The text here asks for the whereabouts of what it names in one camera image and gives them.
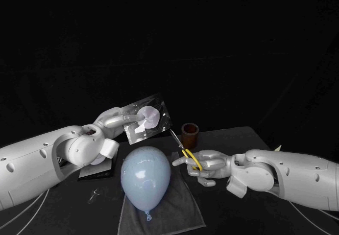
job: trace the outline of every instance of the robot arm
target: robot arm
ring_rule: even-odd
[[[339,211],[336,163],[312,155],[265,150],[250,150],[232,156],[209,150],[195,156],[203,171],[192,169],[196,163],[185,157],[173,165],[186,163],[189,175],[198,177],[203,186],[215,185],[206,178],[229,177],[226,190],[239,198],[250,188],[306,207]]]
[[[123,124],[143,120],[107,110],[94,124],[69,126],[0,149],[0,211],[29,201],[101,154],[112,158]],[[58,157],[68,161],[59,167]]]

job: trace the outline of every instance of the brown cup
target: brown cup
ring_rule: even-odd
[[[193,123],[182,125],[182,145],[187,149],[196,147],[199,127]]]

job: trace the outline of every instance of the dark tabletop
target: dark tabletop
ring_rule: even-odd
[[[40,211],[22,235],[114,235],[117,234],[124,192],[120,183],[120,168],[127,154],[141,146],[159,148],[166,155],[176,152],[173,137],[150,138],[130,145],[120,144],[114,176],[108,179],[79,182],[79,172],[49,190]],[[268,150],[265,143],[250,127],[239,127],[199,133],[199,143],[193,153],[216,150],[232,155],[250,149]],[[265,192],[251,189],[239,199],[226,191],[226,179],[216,179],[216,186],[205,188],[180,166],[185,182],[199,205],[206,227],[183,234],[325,234],[307,222],[290,203]],[[101,188],[92,204],[87,201],[91,191]],[[27,207],[33,200],[0,211],[0,226]],[[16,235],[30,220],[42,198],[17,220],[0,230],[0,234]],[[297,205],[297,208],[330,234],[339,234],[339,225],[319,210]]]

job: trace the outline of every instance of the light blue balloon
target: light blue balloon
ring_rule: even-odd
[[[170,163],[164,153],[151,146],[134,149],[121,167],[121,185],[133,205],[147,214],[157,206],[170,183]]]

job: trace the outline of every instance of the gray cloth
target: gray cloth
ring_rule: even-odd
[[[118,235],[173,235],[205,227],[200,210],[182,179],[179,167],[172,162],[177,153],[167,157],[170,162],[170,182],[159,205],[150,211],[151,220],[131,204],[127,196],[120,215]]]

